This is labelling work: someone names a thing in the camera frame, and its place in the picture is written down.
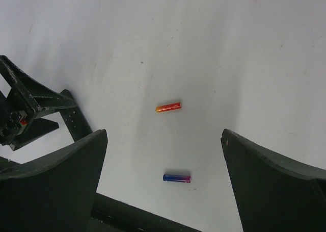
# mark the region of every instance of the orange tip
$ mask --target orange tip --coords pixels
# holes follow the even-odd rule
[[[177,109],[181,109],[181,102],[178,103],[173,103],[173,104],[169,104],[169,105],[165,105],[165,106],[158,106],[156,107],[156,112],[165,112],[165,111],[173,111],[173,110],[177,110]]]

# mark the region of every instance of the small cylinder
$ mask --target small cylinder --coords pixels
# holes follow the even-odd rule
[[[165,106],[158,106],[156,107],[156,112],[165,112],[165,111],[173,111],[173,110],[177,110],[177,109],[181,109],[181,102],[178,103],[173,103],[173,104],[169,104],[169,105],[165,105]]]
[[[192,181],[192,177],[186,175],[164,174],[163,181],[190,183]]]

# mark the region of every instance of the white table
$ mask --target white table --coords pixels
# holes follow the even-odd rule
[[[0,53],[70,89],[91,127],[107,130],[99,193],[237,232],[224,128],[326,168],[325,10],[325,0],[0,0]],[[155,112],[176,100],[182,110]],[[23,163],[72,143],[50,119],[61,128],[0,155]],[[168,169],[191,171],[192,183],[163,182]]]

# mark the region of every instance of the white surface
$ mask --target white surface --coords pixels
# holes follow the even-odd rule
[[[224,128],[326,168],[324,0],[0,0],[0,7],[0,53],[51,89],[72,90],[91,127],[107,130],[101,194],[200,230],[241,231]],[[182,110],[155,113],[174,99]],[[52,118],[60,130],[0,154],[26,162],[72,143]],[[166,169],[190,170],[193,181],[164,183]]]

